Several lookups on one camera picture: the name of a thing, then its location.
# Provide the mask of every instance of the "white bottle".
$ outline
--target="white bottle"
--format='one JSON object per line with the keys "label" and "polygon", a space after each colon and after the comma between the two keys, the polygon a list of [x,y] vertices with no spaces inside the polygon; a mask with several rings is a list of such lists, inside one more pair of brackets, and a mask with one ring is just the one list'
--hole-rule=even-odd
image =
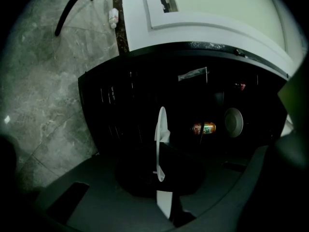
{"label": "white bottle", "polygon": [[118,23],[118,10],[113,8],[110,10],[109,23],[112,29],[116,28]]}

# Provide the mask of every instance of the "orange can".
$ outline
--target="orange can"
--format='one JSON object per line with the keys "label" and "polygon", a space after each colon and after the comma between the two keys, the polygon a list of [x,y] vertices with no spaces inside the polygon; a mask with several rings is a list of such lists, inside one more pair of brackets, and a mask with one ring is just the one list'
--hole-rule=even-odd
{"label": "orange can", "polygon": [[[201,133],[201,127],[202,123],[195,123],[191,130],[193,131],[194,135],[200,135]],[[212,134],[216,131],[216,125],[212,122],[205,122],[204,123],[204,129],[203,129],[203,135],[205,134]]]}

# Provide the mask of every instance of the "gray marble tile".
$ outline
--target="gray marble tile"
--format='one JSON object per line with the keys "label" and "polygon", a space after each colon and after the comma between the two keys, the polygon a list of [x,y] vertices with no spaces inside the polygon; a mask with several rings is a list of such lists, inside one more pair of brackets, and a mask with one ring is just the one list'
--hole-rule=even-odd
{"label": "gray marble tile", "polygon": [[58,179],[56,174],[44,167],[34,157],[30,157],[18,175],[16,184],[23,193],[28,193],[44,188],[56,179]]}
{"label": "gray marble tile", "polygon": [[0,132],[14,137],[22,150],[18,170],[45,137],[81,109],[78,77],[117,55],[113,36],[84,29],[63,28],[59,37],[52,26],[11,34],[1,58]]}
{"label": "gray marble tile", "polygon": [[[0,134],[15,147],[19,178],[26,171],[24,179],[30,182],[42,182],[37,174],[29,178],[27,169],[36,162],[30,157],[33,152],[61,175],[96,151],[82,116],[77,81],[118,55],[114,30],[107,23],[112,0],[78,0],[60,36],[54,35],[68,1],[30,1],[0,56]],[[70,127],[74,119],[75,130]]]}
{"label": "gray marble tile", "polygon": [[[14,29],[57,25],[69,0],[31,0],[17,20]],[[65,26],[110,31],[108,11],[112,0],[78,0],[70,11]]]}
{"label": "gray marble tile", "polygon": [[65,26],[94,30],[114,34],[108,23],[108,13],[112,9],[112,0],[79,0],[72,8]]}
{"label": "gray marble tile", "polygon": [[51,133],[33,156],[61,176],[96,152],[84,114],[79,111]]}

